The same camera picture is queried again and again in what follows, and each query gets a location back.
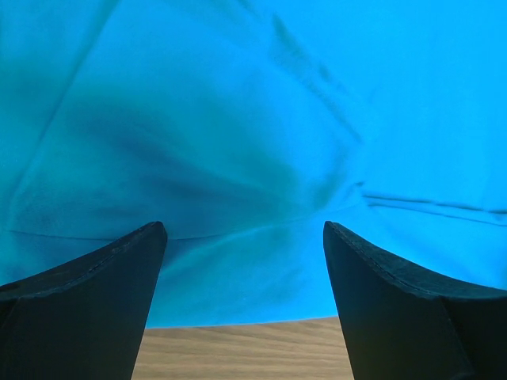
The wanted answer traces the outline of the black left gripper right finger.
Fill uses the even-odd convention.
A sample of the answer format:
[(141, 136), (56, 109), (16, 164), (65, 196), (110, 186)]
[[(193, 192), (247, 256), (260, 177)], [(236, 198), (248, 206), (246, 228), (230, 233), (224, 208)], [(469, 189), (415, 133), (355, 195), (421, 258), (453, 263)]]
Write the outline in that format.
[(335, 222), (323, 247), (354, 378), (505, 378), (505, 291), (423, 268)]

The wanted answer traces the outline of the turquoise t shirt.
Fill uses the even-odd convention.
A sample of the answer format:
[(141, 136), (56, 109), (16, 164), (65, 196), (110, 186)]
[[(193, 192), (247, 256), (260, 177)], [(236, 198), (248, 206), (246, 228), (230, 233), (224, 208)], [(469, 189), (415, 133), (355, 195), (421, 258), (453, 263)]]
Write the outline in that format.
[(335, 314), (327, 221), (504, 288), (505, 2), (2, 2), (1, 281), (152, 221), (151, 327)]

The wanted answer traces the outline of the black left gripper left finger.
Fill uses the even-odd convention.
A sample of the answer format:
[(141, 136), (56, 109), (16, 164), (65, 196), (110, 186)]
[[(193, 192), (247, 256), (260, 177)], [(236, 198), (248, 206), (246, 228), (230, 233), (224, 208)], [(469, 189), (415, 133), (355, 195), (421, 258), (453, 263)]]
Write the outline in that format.
[(3, 379), (129, 379), (166, 250), (150, 222), (1, 287)]

